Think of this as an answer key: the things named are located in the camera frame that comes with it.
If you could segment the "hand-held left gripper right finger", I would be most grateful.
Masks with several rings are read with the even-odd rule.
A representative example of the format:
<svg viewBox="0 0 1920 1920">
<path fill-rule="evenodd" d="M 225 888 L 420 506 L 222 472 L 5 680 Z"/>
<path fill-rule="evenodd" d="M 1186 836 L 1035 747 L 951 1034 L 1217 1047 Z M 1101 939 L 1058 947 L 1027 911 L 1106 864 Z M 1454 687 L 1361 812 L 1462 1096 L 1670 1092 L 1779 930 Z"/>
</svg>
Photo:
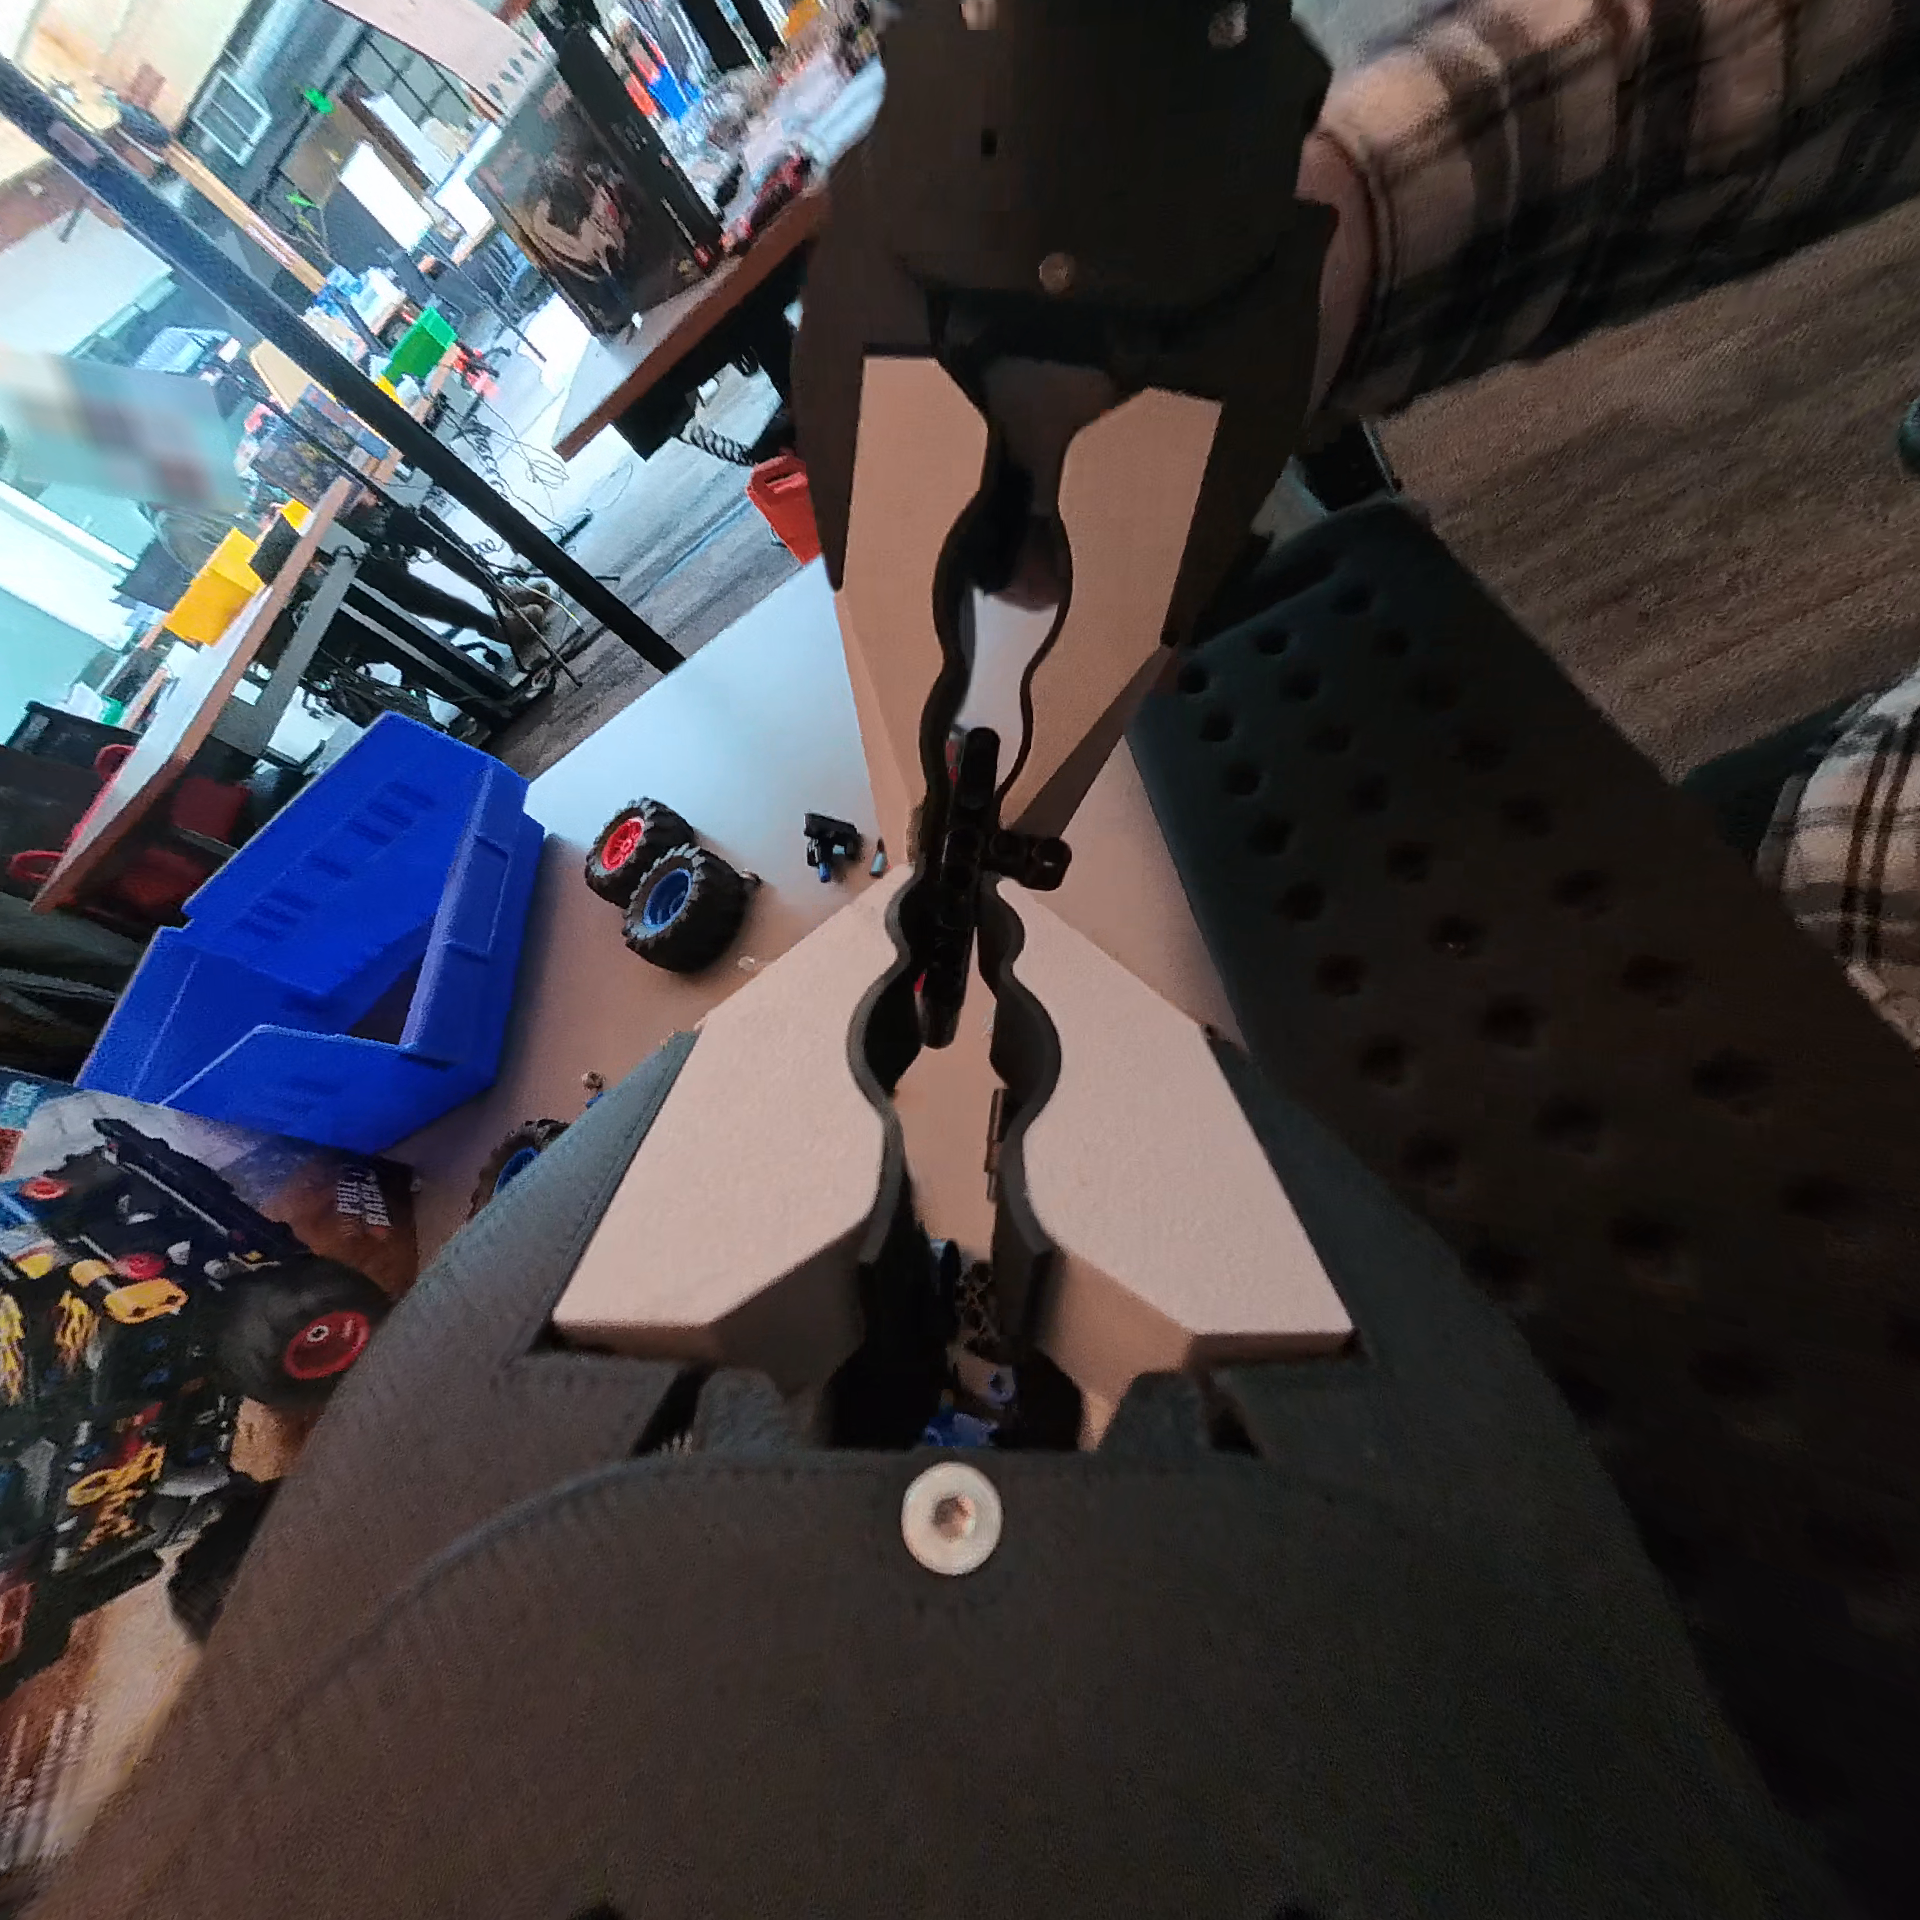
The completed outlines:
<svg viewBox="0 0 1920 1920">
<path fill-rule="evenodd" d="M 1151 1377 L 1341 1353 L 1354 1316 L 1209 1031 L 1012 884 L 986 930 L 1014 1346 L 1087 1419 Z"/>
</svg>

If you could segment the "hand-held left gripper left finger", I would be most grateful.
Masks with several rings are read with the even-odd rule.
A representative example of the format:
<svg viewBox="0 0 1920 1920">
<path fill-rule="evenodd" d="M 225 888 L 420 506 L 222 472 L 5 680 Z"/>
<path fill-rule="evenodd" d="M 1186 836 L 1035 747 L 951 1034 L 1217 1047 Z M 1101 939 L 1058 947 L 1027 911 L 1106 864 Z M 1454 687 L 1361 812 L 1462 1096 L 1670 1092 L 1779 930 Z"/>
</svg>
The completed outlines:
<svg viewBox="0 0 1920 1920">
<path fill-rule="evenodd" d="M 906 1152 L 857 1023 L 902 948 L 873 884 L 699 1023 L 561 1300 L 565 1346 L 815 1394 L 862 1339 L 857 1270 Z"/>
</svg>

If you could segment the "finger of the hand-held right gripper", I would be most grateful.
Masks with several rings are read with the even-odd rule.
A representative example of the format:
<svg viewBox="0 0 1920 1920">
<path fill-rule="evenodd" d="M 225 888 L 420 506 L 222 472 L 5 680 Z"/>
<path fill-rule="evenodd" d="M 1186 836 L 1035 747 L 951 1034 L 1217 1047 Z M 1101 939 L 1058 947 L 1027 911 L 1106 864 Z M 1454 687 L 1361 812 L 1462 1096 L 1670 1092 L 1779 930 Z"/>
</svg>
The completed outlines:
<svg viewBox="0 0 1920 1920">
<path fill-rule="evenodd" d="M 1067 444 L 1058 483 L 1067 590 L 1025 672 L 1025 747 L 1002 794 L 1003 825 L 1062 836 L 1161 672 L 1219 414 L 1217 401 L 1148 390 Z"/>
<path fill-rule="evenodd" d="M 958 543 L 991 450 L 989 422 L 934 360 L 866 358 L 850 489 L 850 687 L 892 874 L 919 863 L 929 768 L 947 770 L 970 695 Z"/>
</svg>

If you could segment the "small black toy assembly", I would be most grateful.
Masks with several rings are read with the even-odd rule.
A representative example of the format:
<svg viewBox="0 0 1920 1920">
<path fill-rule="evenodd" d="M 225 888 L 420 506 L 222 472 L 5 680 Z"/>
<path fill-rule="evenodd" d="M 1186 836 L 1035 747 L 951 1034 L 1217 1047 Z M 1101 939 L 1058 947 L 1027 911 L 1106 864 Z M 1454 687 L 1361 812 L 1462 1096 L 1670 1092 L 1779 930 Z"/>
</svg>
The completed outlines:
<svg viewBox="0 0 1920 1920">
<path fill-rule="evenodd" d="M 1002 738 L 989 728 L 949 738 L 945 780 L 929 794 L 929 840 L 907 890 L 900 928 L 907 977 L 925 1050 L 947 1050 L 970 990 L 986 880 L 1055 892 L 1073 864 L 1062 836 L 1002 823 Z"/>
</svg>

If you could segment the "person's right forearm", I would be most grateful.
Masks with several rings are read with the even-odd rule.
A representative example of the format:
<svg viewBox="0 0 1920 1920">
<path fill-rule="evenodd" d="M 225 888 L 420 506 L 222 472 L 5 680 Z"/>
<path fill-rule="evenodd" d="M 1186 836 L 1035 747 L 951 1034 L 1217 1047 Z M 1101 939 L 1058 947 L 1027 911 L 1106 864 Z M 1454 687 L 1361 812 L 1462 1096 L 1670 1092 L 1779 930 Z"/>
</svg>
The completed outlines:
<svg viewBox="0 0 1920 1920">
<path fill-rule="evenodd" d="M 1908 203 L 1916 3 L 1446 6 L 1335 79 L 1311 410 L 1382 418 Z"/>
</svg>

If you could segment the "grey desk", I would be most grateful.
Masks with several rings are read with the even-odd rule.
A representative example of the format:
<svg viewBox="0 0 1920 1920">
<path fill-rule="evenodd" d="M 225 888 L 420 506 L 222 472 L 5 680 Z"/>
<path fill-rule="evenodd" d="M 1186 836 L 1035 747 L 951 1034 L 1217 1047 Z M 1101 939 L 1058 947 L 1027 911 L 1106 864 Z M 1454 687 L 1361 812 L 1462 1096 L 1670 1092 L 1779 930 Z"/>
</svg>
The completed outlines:
<svg viewBox="0 0 1920 1920">
<path fill-rule="evenodd" d="M 619 915 L 585 890 L 585 840 L 654 798 L 708 848 L 761 880 L 743 938 L 714 969 L 671 977 L 622 943 Z M 814 563 L 530 782 L 545 859 L 493 1087 L 390 1156 L 417 1174 L 417 1248 L 429 1264 L 468 1218 L 483 1163 L 516 1124 L 571 1118 L 585 1078 L 607 1090 L 693 1028 L 761 966 L 862 895 L 818 883 L 803 816 L 830 815 L 873 843 L 877 816 L 825 568 Z M 1241 1043 L 1164 833 L 1124 746 L 1067 830 L 1073 868 L 1043 903 L 1193 1023 Z M 970 1026 L 906 1075 L 899 1106 L 922 1224 L 983 1258 L 991 1236 L 987 1122 L 991 1000 L 973 977 Z"/>
</svg>

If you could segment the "orange bucket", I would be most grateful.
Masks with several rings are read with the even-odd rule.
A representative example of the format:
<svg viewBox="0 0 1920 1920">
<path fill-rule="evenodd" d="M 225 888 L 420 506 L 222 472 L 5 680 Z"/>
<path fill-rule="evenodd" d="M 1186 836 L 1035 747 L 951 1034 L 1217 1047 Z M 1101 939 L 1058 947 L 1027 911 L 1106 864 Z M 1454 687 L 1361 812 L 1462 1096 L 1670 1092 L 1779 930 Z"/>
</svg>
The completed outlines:
<svg viewBox="0 0 1920 1920">
<path fill-rule="evenodd" d="M 803 458 L 788 448 L 750 472 L 747 498 L 797 566 L 822 556 Z"/>
</svg>

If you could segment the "black tire blue rim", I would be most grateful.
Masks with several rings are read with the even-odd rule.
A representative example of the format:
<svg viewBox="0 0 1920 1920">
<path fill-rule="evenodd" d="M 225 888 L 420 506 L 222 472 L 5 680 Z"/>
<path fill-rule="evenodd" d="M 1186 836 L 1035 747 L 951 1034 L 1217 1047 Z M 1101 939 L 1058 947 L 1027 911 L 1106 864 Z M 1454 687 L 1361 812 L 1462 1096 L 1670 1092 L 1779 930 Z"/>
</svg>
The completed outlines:
<svg viewBox="0 0 1920 1920">
<path fill-rule="evenodd" d="M 755 874 L 686 842 L 641 876 L 622 943 L 654 969 L 702 974 L 733 944 L 757 890 Z"/>
<path fill-rule="evenodd" d="M 537 1118 L 524 1120 L 506 1137 L 493 1140 L 481 1169 L 473 1175 L 467 1222 L 483 1214 L 529 1166 L 537 1163 L 542 1155 L 570 1131 L 570 1120 Z"/>
</svg>

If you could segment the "wooden background table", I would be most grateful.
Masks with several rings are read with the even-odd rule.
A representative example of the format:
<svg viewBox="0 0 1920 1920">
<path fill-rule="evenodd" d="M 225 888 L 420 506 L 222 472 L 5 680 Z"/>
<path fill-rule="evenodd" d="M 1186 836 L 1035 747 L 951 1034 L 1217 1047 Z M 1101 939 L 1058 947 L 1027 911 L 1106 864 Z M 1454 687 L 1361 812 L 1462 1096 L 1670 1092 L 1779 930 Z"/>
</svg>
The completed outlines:
<svg viewBox="0 0 1920 1920">
<path fill-rule="evenodd" d="M 828 184 L 806 185 L 743 254 L 641 313 L 619 336 L 591 338 L 567 387 L 556 456 L 571 463 L 612 431 L 634 456 L 651 458 L 693 422 L 702 384 L 727 369 L 769 378 L 785 410 L 796 344 L 787 312 L 803 295 L 828 208 Z"/>
</svg>

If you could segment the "black tire red rim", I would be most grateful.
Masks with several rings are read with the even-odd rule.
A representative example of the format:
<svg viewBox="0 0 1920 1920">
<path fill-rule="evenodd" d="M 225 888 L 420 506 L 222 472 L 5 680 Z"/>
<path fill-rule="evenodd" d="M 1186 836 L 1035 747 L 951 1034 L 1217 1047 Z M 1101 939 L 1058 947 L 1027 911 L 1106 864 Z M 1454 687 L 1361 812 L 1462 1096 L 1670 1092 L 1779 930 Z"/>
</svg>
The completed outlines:
<svg viewBox="0 0 1920 1920">
<path fill-rule="evenodd" d="M 635 801 L 607 822 L 582 859 L 582 883 L 601 902 L 627 913 L 651 867 L 698 843 L 698 833 L 671 808 Z"/>
</svg>

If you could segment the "black dotted mat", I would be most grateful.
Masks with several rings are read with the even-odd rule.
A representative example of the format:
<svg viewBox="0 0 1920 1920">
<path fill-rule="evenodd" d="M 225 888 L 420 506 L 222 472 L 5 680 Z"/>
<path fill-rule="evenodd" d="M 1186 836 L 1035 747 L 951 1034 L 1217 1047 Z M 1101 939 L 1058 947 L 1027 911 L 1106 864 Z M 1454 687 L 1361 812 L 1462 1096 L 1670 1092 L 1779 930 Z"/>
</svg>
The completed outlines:
<svg viewBox="0 0 1920 1920">
<path fill-rule="evenodd" d="M 1916 1916 L 1916 1057 L 1397 498 L 1130 735 L 1241 1040 L 1521 1327 L 1766 1785 Z"/>
</svg>

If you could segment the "dark printed box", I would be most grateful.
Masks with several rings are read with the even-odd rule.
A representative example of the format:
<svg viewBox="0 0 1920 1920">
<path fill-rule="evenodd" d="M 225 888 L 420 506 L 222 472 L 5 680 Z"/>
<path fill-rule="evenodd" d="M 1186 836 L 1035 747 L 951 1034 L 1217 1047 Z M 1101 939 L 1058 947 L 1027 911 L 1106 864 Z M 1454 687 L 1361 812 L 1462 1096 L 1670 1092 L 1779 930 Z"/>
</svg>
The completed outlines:
<svg viewBox="0 0 1920 1920">
<path fill-rule="evenodd" d="M 622 91 L 580 98 L 550 66 L 470 171 L 470 191 L 597 338 L 718 266 L 723 231 L 679 160 Z"/>
</svg>

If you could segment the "plain blue plastic bin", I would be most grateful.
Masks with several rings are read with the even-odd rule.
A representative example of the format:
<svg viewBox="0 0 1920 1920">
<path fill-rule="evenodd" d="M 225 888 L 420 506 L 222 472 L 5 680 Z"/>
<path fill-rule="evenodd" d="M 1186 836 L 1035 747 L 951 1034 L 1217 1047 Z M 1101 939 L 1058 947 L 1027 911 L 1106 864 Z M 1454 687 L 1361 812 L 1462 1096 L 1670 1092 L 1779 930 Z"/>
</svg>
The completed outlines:
<svg viewBox="0 0 1920 1920">
<path fill-rule="evenodd" d="M 153 936 L 81 1088 L 373 1156 L 484 1092 L 545 851 L 525 792 L 382 715 Z"/>
</svg>

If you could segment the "black metal pole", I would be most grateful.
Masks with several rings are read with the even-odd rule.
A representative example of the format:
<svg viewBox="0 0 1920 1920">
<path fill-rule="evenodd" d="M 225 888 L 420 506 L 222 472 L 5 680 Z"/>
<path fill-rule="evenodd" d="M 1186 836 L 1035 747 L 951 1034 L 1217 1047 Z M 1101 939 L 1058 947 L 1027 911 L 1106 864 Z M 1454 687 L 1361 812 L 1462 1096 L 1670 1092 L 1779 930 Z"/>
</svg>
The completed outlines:
<svg viewBox="0 0 1920 1920">
<path fill-rule="evenodd" d="M 483 521 L 534 575 L 563 587 L 641 660 L 663 674 L 686 663 L 679 647 L 413 422 L 370 376 L 332 350 L 322 336 L 301 322 L 292 306 L 228 262 L 203 231 L 156 195 L 135 170 L 38 90 L 12 59 L 3 62 L 3 115 L 19 134 L 45 148 L 81 188 L 106 203 L 141 246 L 218 297 L 261 338 L 286 352 L 301 372 L 394 447 L 405 464 L 425 474 L 435 489 Z"/>
</svg>

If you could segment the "toy truck set box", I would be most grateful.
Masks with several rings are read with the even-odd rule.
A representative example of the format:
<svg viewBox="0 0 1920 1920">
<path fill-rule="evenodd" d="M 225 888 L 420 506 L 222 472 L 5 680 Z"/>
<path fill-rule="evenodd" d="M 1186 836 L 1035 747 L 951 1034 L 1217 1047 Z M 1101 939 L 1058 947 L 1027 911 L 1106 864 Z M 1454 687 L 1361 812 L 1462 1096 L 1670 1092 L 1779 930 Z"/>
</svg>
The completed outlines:
<svg viewBox="0 0 1920 1920">
<path fill-rule="evenodd" d="M 413 1174 L 7 1070 L 3 1872 L 21 1910 L 199 1665 L 419 1271 Z"/>
</svg>

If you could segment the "yellow bin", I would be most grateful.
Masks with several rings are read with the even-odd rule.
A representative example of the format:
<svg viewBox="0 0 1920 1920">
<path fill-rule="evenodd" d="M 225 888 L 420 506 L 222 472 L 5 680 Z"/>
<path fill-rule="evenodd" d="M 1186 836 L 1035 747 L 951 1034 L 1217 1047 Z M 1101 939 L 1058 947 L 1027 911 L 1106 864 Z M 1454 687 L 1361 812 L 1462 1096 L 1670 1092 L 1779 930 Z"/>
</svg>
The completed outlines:
<svg viewBox="0 0 1920 1920">
<path fill-rule="evenodd" d="M 268 536 L 227 536 L 161 618 L 161 633 L 211 651 L 228 638 L 268 631 L 292 607 L 319 553 L 319 524 L 276 520 Z"/>
</svg>

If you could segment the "person's plaid shirt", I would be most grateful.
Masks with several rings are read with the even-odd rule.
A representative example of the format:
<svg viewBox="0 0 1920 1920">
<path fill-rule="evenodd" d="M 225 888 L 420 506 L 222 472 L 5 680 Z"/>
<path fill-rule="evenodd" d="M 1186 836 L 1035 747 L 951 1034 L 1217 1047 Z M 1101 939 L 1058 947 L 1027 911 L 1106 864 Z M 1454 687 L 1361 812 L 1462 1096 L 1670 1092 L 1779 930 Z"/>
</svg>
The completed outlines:
<svg viewBox="0 0 1920 1920">
<path fill-rule="evenodd" d="M 1814 724 L 1757 874 L 1868 1007 L 1917 1047 L 1917 672 Z"/>
</svg>

